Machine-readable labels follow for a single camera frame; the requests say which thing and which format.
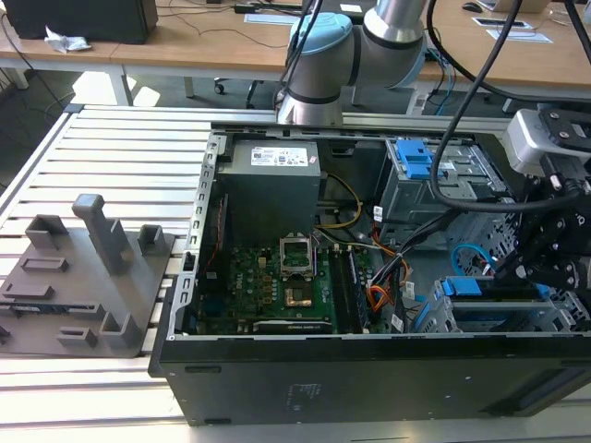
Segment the black wire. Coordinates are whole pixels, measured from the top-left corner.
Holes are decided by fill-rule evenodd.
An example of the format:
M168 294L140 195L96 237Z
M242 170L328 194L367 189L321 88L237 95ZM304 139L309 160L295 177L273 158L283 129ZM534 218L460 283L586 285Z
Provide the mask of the black wire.
M271 9L276 12L281 12L282 14L285 14L287 16L301 17L301 13L299 13L297 11L290 11L288 9L281 9L280 7L274 5L271 2L263 2L262 0L256 0L256 1L257 1L257 3L263 5L263 7L261 9Z
M297 62L299 61L299 57L302 54L302 51L304 50L304 45L306 44L306 40L308 39L308 35L312 31L314 23L316 23L316 18L318 17L318 14L320 13L320 7L322 6L322 1L323 0L317 0L316 5L315 5L316 8L314 9L314 12L312 13L312 17L310 18L310 21L308 23L308 27L306 28L306 31L304 32L304 35L302 36L301 40L298 41L299 33L302 29L302 25L304 23L304 20L306 19L306 15L308 14L310 8L312 8L312 5L315 3L314 0L309 0L308 4L306 5L306 8L302 11L302 17L299 20L299 23L297 24L297 28L295 29L295 33L294 33L294 37L293 37L292 41L290 42L290 47L292 44L296 44L295 51L292 54L290 54L290 52L288 51L288 55L287 55L288 58L287 58L286 66L285 66L285 71L279 77L279 82L278 82L277 88L275 89L275 92L273 93L273 104L272 104L273 110L275 109L275 106L277 105L278 89L282 86L283 79L285 78L285 76L287 76L288 73L289 73L289 77L287 78L287 81L285 82L285 86L283 87L283 90L287 90L289 88L289 85L292 81L292 77L294 76L294 72L296 71Z
M441 157L443 156L443 152L445 151L445 147L447 146L450 139L453 137L453 133L455 128L460 123L460 119L464 115L468 104L472 101L472 98L475 96L478 88L481 87L482 81L484 80L487 73L492 68L499 52L501 51L502 45L507 40L507 36L509 35L509 31L513 23L515 22L515 18L517 17L517 13L519 12L519 7L521 6L523 0L513 0L513 5L511 7L511 12L507 17L507 21L502 28L501 34L499 35L499 39L495 42L490 55L488 56L487 61L482 66L482 69L478 73L478 77L476 78L475 82L470 87L470 90L466 93L464 97L464 101L460 104L460 107L456 111L455 115L453 116L450 125L447 127L443 137L441 138L441 142L435 151L435 155L433 158L433 163L430 166L430 173L429 173L429 182L431 185L431 192L433 196L443 203L446 206L451 208L456 208L458 210L467 210L467 211L476 211L476 212L495 212L495 213L520 213L520 212L535 212L540 210L555 210L560 208L571 207L576 201L580 198L581 193L580 191L574 191L572 193L567 194L564 197L554 198L552 200L540 200L540 201L533 201L527 203L482 203L482 202L471 202L471 201L463 201L457 200L455 198L449 198L445 196L439 187L439 165L441 161Z
M211 13L215 14L215 13L217 13L217 12L224 12L224 11L227 11L228 9L231 9L231 8L232 8L232 7L231 7L231 6L229 6L229 7L227 7L227 8L226 8L226 9L224 9L224 10L203 11L203 12L190 13L189 15L211 14ZM172 17L172 16L175 16L175 17L177 17L178 19L180 19L181 21L183 21L183 22L184 22L184 23L185 23L187 26L189 26L190 28L193 28L194 30L196 30L196 31L197 31L197 34L198 34L199 36L201 36L201 35L203 35L203 34L207 34L208 32L234 32L234 33L236 33L236 34L238 34L238 35L241 35L241 36L243 36L243 37L244 37L244 38L246 38L246 39L249 39L249 40L251 40L252 42L254 42L254 43L256 43L256 44L259 44L259 45L261 45L261 46L265 46L265 47L267 47L267 48L271 48L271 49L279 49L279 48L284 48L284 47L286 46L285 44L283 44L283 45L281 45L281 46L276 46L276 45L267 44L267 43L264 43L264 42L259 42L258 40L256 40L256 39L253 39L253 38L252 38L252 37L250 37L249 35L245 34L244 32L240 32L239 30L232 30L232 29L200 30L200 29L199 29L199 28L198 28L196 25L194 25L194 24L192 24L192 23L189 23L188 21L186 21L184 18L182 18L182 17L181 17L181 15L185 15L185 14L187 14L187 13L180 12L180 13L177 13L177 14L170 14L170 15L166 14L166 15L164 15L164 16L160 16L160 17Z
M581 23L581 18L574 7L573 0L564 0L564 7L566 7L566 12L569 14L569 18L573 23L573 28L576 31L576 35L579 36L579 40L583 45L585 55L587 56L589 63L591 63L591 41L589 41L589 35L585 30L585 26L583 26L583 23Z
M464 77L468 78L470 81L476 81L476 77L470 71L468 71L465 67L463 67L457 60L455 60L450 53L448 53L445 48L442 46L440 40L437 38L435 34L434 27L433 27L433 12L435 11L435 5L437 4L437 0L430 0L428 7L427 7L427 32L428 36L433 42L433 45L437 48L441 55L443 55L453 67L455 67L460 74ZM533 103L563 103L563 102L571 102L571 103L589 103L589 100L584 99L573 99L573 98L548 98L548 97L535 97L535 96L528 96L528 95L520 95L514 94L512 92L508 92L506 90L500 90L499 88L495 88L494 86L488 84L486 81L482 81L480 83L480 88L483 90L487 90L494 94L500 95L505 99L517 100L520 102L533 102Z
M7 18L7 17L8 16L6 15L6 13L2 14L2 17L0 17L0 25L2 25L2 31L6 35L6 39L8 40L8 42L10 43L10 45L14 48L14 50L17 51L17 53L20 56L20 58L22 59L22 61L27 64L27 66L29 67L29 69L31 71L35 71L35 68L25 58L24 54L18 49L18 47L15 45L15 43L10 38L10 35L8 35L8 31L6 30L6 25L5 25L5 21L4 21L4 19ZM39 71L36 71L36 72L37 72L37 77L39 78L39 81L44 85L44 87L47 89L47 91L50 93L50 95L55 100L57 100L57 102L61 106L62 110L66 109L64 107L64 105L58 100L57 96L54 94L54 92L52 91L52 89L47 85L47 83L45 83L45 80L43 80L43 77L41 76L41 73Z

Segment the black computer case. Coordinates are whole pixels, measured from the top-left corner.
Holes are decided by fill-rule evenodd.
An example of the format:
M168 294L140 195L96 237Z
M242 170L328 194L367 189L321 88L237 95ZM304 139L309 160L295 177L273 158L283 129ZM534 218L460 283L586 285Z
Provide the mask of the black computer case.
M143 44L156 27L155 0L5 0L21 39L41 39L45 27L70 37Z

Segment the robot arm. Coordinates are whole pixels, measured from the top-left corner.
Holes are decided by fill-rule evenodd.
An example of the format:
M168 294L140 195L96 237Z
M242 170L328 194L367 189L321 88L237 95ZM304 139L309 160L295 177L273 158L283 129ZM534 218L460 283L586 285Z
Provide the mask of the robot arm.
M343 86L391 88L414 81L426 49L420 21L426 1L379 0L365 15L363 26L353 26L345 16L319 14L292 68L278 122L341 125ZM303 19L301 35L310 16Z

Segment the white paper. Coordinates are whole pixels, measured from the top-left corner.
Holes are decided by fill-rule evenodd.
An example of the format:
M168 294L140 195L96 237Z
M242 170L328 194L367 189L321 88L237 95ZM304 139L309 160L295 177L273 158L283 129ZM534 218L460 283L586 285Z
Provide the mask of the white paper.
M252 166L308 166L306 148L253 148L250 155Z
M273 14L245 14L245 23L257 23L263 25L288 25L291 26L299 20L299 17L278 16Z
M363 12L360 5L344 5L341 4L341 10L343 12Z
M45 42L59 53L65 54L68 51L83 51L91 48L84 37L66 37L47 27L45 27L45 32L47 32Z
M499 39L500 33L497 30L487 30L487 32L493 39ZM531 30L512 30L509 32L507 42L554 43L551 39L546 37L546 35Z

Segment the table leg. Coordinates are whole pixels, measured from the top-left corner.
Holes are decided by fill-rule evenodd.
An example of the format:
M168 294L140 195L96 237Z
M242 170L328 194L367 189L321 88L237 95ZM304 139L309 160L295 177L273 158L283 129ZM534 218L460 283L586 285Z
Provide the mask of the table leg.
M115 99L119 106L133 106L133 97L129 85L127 85L127 76L119 74L109 74L111 85L115 92Z
M25 77L25 71L22 69L15 69L14 67L7 67L6 73L12 80L12 82L17 85L17 89L25 90L29 87L29 82Z
M361 104L361 87L353 87L353 95L351 96L351 104L353 106L359 106Z
M193 77L185 77L185 97L188 99L195 97L195 91L193 90Z

